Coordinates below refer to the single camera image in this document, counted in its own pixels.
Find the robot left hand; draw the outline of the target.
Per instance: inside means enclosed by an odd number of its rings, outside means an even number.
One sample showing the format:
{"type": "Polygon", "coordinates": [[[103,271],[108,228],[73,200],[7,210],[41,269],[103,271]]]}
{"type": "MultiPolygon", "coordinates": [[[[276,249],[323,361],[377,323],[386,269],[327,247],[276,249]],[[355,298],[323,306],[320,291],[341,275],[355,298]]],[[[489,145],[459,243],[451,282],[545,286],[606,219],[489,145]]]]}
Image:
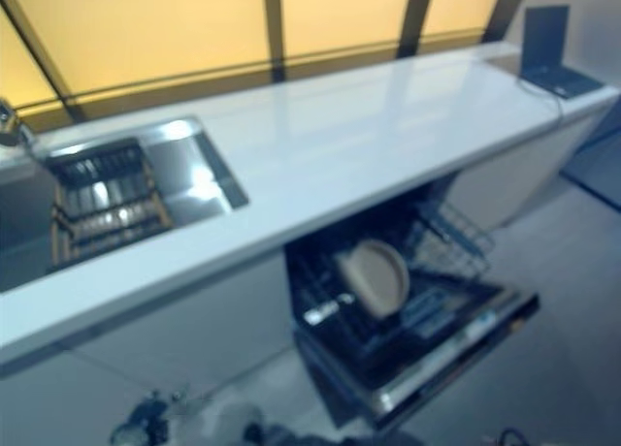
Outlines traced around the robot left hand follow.
{"type": "Polygon", "coordinates": [[[185,409],[188,400],[186,390],[176,390],[171,393],[152,391],[133,408],[128,420],[138,424],[147,420],[179,415],[185,409]]]}

